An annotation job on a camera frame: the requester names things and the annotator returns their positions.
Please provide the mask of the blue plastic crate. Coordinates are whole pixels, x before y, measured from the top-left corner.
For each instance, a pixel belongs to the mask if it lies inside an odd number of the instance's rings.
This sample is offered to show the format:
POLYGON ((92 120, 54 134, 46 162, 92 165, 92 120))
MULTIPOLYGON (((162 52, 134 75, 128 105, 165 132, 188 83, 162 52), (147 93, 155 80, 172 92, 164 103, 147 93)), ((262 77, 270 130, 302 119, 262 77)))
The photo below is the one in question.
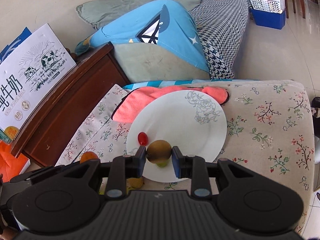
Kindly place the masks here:
POLYGON ((251 13, 253 15, 256 25, 261 27, 268 27, 273 29, 281 30, 285 26, 286 12, 274 13, 261 10, 252 9, 251 13))

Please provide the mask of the green jujube fruit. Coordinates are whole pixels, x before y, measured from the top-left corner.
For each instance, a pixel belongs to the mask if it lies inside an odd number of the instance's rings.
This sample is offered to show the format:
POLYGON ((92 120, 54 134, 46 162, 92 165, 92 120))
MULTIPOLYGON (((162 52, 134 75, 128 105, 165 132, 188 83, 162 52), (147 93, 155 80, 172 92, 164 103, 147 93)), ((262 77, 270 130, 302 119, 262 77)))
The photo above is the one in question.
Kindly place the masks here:
POLYGON ((163 167, 166 167, 167 164, 168 164, 168 162, 167 162, 167 161, 164 161, 164 162, 162 162, 162 163, 157 163, 157 166, 160 167, 160 168, 163 168, 163 167))

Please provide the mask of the white plastic basket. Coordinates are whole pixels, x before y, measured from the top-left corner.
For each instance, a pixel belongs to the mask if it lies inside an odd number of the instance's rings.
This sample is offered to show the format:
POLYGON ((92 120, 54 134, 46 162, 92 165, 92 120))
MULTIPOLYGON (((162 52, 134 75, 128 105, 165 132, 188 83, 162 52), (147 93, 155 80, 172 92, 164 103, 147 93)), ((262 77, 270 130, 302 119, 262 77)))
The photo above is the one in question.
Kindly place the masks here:
POLYGON ((281 14, 285 11, 285 0, 249 0, 252 9, 281 14))

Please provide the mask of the red cherry tomato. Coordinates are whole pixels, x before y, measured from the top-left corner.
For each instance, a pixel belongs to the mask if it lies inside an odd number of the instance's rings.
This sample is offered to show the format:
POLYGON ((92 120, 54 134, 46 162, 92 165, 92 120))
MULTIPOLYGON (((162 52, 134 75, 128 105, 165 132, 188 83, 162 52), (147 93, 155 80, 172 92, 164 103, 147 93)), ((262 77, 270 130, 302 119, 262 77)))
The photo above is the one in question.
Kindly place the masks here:
POLYGON ((140 132, 140 133, 138 134, 137 139, 138 139, 138 142, 139 142, 139 144, 140 144, 141 146, 146 146, 146 145, 148 144, 148 142, 149 142, 148 136, 147 136, 147 134, 144 133, 144 132, 140 132))

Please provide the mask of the dark wooden cabinet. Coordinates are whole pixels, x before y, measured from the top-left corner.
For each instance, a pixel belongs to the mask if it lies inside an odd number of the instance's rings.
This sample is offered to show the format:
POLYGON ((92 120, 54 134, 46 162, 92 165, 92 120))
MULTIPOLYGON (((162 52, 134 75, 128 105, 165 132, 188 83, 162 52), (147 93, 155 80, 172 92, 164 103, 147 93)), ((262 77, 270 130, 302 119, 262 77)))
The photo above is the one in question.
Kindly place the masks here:
POLYGON ((40 167, 55 165, 76 130, 114 86, 129 84, 112 43, 80 56, 77 65, 44 97, 11 144, 40 167))

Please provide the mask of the pink towel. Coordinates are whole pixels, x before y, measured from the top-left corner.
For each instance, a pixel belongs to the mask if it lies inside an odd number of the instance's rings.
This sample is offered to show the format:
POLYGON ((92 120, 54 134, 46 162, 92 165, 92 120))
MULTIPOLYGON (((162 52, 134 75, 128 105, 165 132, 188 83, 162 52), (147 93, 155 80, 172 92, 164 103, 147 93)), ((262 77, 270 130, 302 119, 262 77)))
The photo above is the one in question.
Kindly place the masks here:
POLYGON ((111 119, 116 122, 133 123, 137 115, 150 103, 157 98, 166 94, 181 90, 194 90, 203 92, 214 98, 219 104, 226 103, 229 99, 229 93, 221 87, 185 87, 185 86, 168 86, 163 88, 141 87, 137 88, 127 96, 116 107, 112 113, 111 119))

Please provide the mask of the houndstooth sofa cover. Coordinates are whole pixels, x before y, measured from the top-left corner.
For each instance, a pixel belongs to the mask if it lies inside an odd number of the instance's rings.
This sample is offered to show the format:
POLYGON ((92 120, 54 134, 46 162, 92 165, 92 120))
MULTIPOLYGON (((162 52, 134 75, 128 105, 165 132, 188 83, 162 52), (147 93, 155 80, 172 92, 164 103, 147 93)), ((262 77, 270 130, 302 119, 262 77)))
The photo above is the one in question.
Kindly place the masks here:
POLYGON ((202 0, 189 11, 213 80, 233 79, 249 20, 248 0, 202 0))

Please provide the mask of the small orange tangerine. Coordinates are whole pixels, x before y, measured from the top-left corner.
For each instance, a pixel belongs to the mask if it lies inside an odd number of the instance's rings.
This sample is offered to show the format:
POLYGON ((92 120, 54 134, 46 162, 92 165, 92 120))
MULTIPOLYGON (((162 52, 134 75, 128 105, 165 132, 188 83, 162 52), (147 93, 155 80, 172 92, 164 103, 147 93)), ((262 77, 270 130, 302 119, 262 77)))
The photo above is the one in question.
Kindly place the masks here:
POLYGON ((92 151, 88 151, 82 154, 80 158, 80 163, 84 163, 88 160, 99 159, 99 157, 92 151))

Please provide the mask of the yellow-brown kiwi on cloth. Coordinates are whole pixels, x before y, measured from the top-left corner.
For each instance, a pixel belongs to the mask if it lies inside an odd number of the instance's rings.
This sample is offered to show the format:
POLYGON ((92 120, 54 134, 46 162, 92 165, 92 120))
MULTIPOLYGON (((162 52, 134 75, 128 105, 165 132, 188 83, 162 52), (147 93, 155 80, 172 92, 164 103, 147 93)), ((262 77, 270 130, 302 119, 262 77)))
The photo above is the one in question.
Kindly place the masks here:
POLYGON ((140 178, 129 178, 127 179, 129 189, 141 189, 144 185, 143 177, 140 178))

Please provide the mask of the white floral plate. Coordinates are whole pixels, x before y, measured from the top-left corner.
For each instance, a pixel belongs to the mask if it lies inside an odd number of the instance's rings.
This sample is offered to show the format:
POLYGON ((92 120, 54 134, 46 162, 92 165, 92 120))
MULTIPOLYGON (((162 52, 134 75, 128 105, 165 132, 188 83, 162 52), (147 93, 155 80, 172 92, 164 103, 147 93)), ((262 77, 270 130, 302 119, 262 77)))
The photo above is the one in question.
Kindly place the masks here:
POLYGON ((165 140, 183 155, 212 162, 225 143, 227 121, 220 104, 208 94, 180 90, 157 98, 137 115, 127 135, 129 154, 137 152, 140 132, 149 142, 165 140))

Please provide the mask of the green sofa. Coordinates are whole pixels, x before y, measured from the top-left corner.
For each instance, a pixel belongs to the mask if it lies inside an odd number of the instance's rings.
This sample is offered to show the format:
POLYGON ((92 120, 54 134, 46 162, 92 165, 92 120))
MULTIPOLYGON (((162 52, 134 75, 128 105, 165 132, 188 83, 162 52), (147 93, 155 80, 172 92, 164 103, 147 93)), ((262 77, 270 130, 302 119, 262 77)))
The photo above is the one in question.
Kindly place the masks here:
MULTIPOLYGON (((174 0, 187 12, 202 0, 174 0)), ((132 82, 160 80, 211 79, 209 72, 200 70, 173 53, 152 44, 113 44, 114 56, 132 82)))

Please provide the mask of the floral table cloth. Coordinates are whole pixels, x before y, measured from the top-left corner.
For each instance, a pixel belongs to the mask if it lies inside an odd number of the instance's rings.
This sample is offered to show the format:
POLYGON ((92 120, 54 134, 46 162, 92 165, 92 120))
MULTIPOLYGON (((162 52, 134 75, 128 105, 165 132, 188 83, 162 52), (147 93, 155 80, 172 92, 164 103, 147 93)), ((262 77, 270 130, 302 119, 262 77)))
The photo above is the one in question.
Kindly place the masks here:
POLYGON ((103 162, 129 154, 126 143, 132 123, 113 121, 112 113, 137 88, 168 86, 226 89, 229 99, 220 106, 226 116, 227 135, 212 163, 220 158, 230 159, 293 189, 308 207, 314 174, 313 125, 308 95, 303 85, 294 81, 115 85, 76 130, 57 164, 79 161, 88 151, 103 162))

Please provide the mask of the brown kiwi fruit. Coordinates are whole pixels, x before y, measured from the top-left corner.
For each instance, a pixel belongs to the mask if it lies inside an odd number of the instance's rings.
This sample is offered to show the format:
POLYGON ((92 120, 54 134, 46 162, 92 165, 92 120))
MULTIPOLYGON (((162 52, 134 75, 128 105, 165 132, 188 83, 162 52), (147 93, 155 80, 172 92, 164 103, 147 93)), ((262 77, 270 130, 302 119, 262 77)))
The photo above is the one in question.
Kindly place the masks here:
POLYGON ((147 159, 153 164, 168 161, 171 157, 171 145, 165 140, 156 140, 147 148, 147 159))

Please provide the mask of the green cushion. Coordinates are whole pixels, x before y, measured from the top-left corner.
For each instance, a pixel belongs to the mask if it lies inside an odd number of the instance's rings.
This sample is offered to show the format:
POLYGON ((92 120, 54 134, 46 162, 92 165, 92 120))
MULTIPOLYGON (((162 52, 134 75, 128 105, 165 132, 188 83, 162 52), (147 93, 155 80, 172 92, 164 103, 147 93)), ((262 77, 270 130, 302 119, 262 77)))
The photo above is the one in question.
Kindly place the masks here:
POLYGON ((95 0, 78 5, 77 15, 95 30, 155 0, 95 0))

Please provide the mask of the blue patterned blanket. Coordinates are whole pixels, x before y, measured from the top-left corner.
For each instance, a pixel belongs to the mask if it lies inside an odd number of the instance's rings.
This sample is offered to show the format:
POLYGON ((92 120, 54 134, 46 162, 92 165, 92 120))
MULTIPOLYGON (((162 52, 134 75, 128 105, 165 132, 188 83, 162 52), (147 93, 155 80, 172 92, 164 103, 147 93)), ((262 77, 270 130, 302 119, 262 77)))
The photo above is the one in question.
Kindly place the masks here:
POLYGON ((120 16, 79 42, 75 53, 81 55, 109 42, 156 45, 209 72, 196 24, 174 0, 155 0, 120 16))

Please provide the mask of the white milk carton box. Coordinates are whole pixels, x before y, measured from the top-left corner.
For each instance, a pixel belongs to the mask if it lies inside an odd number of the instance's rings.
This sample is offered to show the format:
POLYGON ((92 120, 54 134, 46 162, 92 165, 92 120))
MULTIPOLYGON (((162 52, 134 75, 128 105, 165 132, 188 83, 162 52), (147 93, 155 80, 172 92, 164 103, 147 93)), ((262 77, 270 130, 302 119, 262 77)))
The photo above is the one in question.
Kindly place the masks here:
POLYGON ((1 141, 10 144, 47 94, 76 65, 49 24, 1 61, 1 141))

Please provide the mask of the orange box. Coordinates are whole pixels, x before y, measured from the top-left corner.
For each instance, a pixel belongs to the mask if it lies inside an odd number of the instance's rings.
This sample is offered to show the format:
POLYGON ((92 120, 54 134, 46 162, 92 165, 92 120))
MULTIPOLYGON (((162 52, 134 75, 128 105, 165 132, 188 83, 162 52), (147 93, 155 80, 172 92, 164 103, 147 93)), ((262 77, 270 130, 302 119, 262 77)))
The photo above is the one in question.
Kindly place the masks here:
POLYGON ((23 154, 20 154, 18 158, 16 158, 10 153, 10 149, 10 145, 7 145, 1 141, 0 172, 4 183, 9 182, 15 176, 22 174, 30 166, 30 160, 27 157, 25 157, 23 154))

